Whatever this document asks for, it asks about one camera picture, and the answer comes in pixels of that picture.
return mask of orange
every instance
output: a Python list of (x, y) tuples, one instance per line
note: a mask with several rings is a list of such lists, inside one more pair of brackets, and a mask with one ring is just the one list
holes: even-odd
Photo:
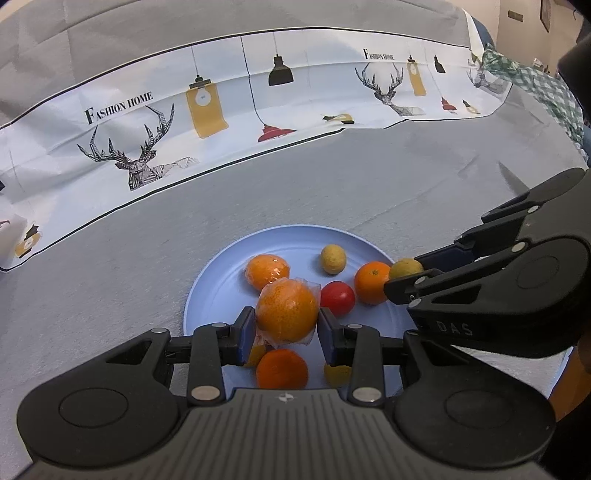
[(256, 368), (259, 388), (295, 390), (308, 383), (308, 366), (302, 357), (291, 350), (271, 350)]
[(355, 293), (363, 303), (377, 305), (386, 301), (384, 284), (388, 281), (390, 267), (382, 262), (369, 262), (355, 274)]
[(247, 282), (261, 291), (265, 285), (280, 278), (289, 278), (290, 266), (277, 255), (261, 254), (248, 262), (244, 271)]
[(256, 325), (276, 343), (298, 342), (314, 329), (318, 308), (318, 300), (305, 282), (282, 278), (261, 292)]

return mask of red tomato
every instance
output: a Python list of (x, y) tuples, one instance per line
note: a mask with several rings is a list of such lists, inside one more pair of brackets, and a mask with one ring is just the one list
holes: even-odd
[(332, 281), (320, 291), (320, 306), (328, 307), (335, 317), (342, 317), (353, 310), (355, 292), (346, 283)]

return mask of yellow lamp illustration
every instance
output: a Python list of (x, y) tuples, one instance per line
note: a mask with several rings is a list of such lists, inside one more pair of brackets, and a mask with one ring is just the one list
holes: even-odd
[(421, 73), (418, 71), (417, 62), (411, 55), (408, 56), (407, 68), (408, 76), (410, 77), (410, 83), (413, 86), (414, 95), (417, 97), (425, 96), (427, 94), (427, 91), (425, 90), (425, 86), (423, 85)]
[(38, 225), (33, 225), (25, 235), (25, 238), (14, 249), (14, 254), (18, 258), (22, 258), (31, 252), (31, 249), (37, 245), (41, 239), (41, 232), (38, 230)]
[(342, 122), (343, 125), (352, 125), (355, 123), (353, 117), (350, 116), (348, 113), (340, 113), (334, 116), (325, 115), (324, 117), (322, 117), (322, 120), (326, 120), (327, 122), (334, 120), (335, 122)]
[(468, 110), (470, 113), (473, 113), (474, 115), (480, 115), (480, 112), (478, 110), (476, 110), (476, 107), (473, 107), (465, 100), (462, 100), (462, 102), (464, 102), (464, 105), (466, 106), (466, 110)]
[(186, 92), (187, 104), (197, 135), (200, 138), (207, 138), (228, 128), (228, 123), (223, 117), (216, 84), (209, 79), (203, 80), (197, 71), (197, 63), (195, 63), (195, 71), (197, 72), (195, 82), (189, 85), (189, 90)]

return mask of yellow lemon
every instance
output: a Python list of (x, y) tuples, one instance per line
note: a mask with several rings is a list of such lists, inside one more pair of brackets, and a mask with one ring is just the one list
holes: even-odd
[(326, 245), (320, 253), (320, 265), (331, 275), (341, 273), (347, 265), (347, 254), (343, 247)]
[(261, 358), (265, 356), (267, 352), (267, 346), (263, 345), (252, 345), (251, 354), (248, 356), (248, 362), (244, 364), (245, 367), (256, 367)]
[(421, 273), (424, 270), (421, 262), (416, 261), (414, 258), (401, 258), (390, 268), (388, 278), (393, 280), (395, 278)]
[(351, 367), (347, 367), (347, 365), (331, 367), (328, 364), (324, 364), (324, 378), (332, 388), (342, 387), (349, 383)]

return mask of gray backdrop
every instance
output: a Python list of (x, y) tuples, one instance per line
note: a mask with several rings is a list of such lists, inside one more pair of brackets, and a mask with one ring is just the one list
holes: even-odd
[[(0, 121), (144, 54), (297, 25), (467, 45), (464, 13), (439, 0), (36, 0), (0, 24)], [(487, 118), (347, 130), (188, 181), (95, 222), (0, 275), (0, 478), (29, 461), (15, 427), (23, 396), (151, 327), (181, 334), (194, 278), (228, 243), (269, 226), (316, 223), (363, 236), (394, 258), (412, 257), (448, 244), (526, 186), (581, 165), (543, 107), (514, 87)], [(481, 358), (545, 392), (562, 360)]]

